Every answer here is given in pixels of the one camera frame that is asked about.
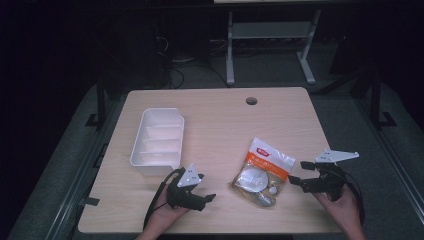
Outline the dark computer case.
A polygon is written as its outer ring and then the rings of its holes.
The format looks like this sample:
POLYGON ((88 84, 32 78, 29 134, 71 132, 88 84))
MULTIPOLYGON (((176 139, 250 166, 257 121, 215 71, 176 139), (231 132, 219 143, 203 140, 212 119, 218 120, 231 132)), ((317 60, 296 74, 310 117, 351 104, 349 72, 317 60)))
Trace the dark computer case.
POLYGON ((99 47, 104 87, 110 98, 165 85, 152 18, 138 14, 117 17, 105 28, 99 47))

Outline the person's right hand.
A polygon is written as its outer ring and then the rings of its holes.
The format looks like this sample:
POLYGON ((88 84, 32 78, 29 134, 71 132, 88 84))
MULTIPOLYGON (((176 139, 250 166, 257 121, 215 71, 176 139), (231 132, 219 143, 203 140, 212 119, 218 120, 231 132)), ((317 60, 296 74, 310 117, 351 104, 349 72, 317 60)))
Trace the person's right hand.
POLYGON ((336 201, 329 200, 322 193, 313 193, 313 196, 327 211, 344 235, 347 231, 353 231, 354 229, 363 231, 358 203, 347 185, 343 186, 341 197, 336 201))

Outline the person's left hand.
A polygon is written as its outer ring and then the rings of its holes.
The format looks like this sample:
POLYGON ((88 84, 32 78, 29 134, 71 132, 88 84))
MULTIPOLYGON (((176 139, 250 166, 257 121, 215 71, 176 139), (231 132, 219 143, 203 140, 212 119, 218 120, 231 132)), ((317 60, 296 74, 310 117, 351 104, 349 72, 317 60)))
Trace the person's left hand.
POLYGON ((164 188, 143 231, 157 231, 162 234, 167 231, 179 218, 188 212, 189 209, 187 208, 172 208, 167 203, 167 188, 164 188))

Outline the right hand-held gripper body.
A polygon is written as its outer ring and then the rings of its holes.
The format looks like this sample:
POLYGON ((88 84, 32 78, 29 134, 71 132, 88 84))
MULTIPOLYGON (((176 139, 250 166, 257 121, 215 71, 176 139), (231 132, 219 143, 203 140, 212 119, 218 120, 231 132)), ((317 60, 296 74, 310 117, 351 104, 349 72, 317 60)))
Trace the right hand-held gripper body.
POLYGON ((336 201, 341 197, 344 185, 350 186, 347 180, 347 173, 337 165, 340 161, 358 158, 358 152, 344 152, 324 149, 315 158, 315 169, 319 172, 320 189, 330 195, 331 201, 336 201))

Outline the white metal table frame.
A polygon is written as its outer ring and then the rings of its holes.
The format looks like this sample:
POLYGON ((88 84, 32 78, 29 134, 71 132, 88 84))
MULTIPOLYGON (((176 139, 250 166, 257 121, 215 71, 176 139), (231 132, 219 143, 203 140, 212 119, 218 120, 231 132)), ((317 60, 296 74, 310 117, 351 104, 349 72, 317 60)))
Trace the white metal table frame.
POLYGON ((315 77, 309 66, 307 57, 312 45, 315 32, 321 16, 321 10, 314 12, 311 21, 297 22, 247 22, 238 23, 233 21, 233 13, 228 15, 227 28, 227 55, 226 55, 226 83, 235 84, 233 41, 245 39, 304 39, 305 45, 302 51, 297 52, 298 62, 310 85, 316 83, 315 77))

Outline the black metal stand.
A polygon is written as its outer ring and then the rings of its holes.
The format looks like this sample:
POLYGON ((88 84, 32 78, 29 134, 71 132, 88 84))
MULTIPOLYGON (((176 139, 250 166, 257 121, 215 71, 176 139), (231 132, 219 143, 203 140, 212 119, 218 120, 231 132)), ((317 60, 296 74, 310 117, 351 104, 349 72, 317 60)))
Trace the black metal stand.
POLYGON ((105 73, 105 68, 100 67, 98 70, 98 77, 96 79, 97 112, 91 114, 85 123, 86 126, 95 127, 97 130, 102 128, 106 120, 105 73))
POLYGON ((381 130, 383 127, 394 127, 396 122, 389 112, 380 111, 381 103, 381 79, 375 68, 368 69, 371 96, 370 96, 370 120, 373 126, 381 130))

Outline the white divided plastic bin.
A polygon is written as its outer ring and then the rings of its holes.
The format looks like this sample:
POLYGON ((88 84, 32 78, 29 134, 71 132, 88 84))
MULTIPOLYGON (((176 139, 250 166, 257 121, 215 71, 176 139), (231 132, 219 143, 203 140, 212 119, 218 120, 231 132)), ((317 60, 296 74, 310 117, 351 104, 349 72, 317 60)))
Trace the white divided plastic bin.
POLYGON ((180 166, 185 119, 177 108, 142 114, 130 163, 145 176, 164 176, 180 166))

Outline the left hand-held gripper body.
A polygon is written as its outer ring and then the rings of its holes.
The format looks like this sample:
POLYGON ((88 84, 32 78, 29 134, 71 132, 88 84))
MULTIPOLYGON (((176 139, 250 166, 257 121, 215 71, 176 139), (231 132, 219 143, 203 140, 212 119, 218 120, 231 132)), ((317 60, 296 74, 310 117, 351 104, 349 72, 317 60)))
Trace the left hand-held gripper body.
POLYGON ((167 188, 167 203, 175 208, 183 207, 202 211, 205 208, 205 198, 192 193, 192 190, 201 183, 202 177, 193 164, 178 170, 167 188))

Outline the orange and white snack bag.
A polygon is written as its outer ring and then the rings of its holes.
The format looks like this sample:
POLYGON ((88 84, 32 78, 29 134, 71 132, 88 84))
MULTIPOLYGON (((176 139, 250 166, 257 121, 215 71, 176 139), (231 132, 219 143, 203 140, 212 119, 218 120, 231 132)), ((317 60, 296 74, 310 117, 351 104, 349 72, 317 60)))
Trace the orange and white snack bag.
POLYGON ((231 187, 259 207, 272 207, 294 165, 293 157, 254 138, 231 187))

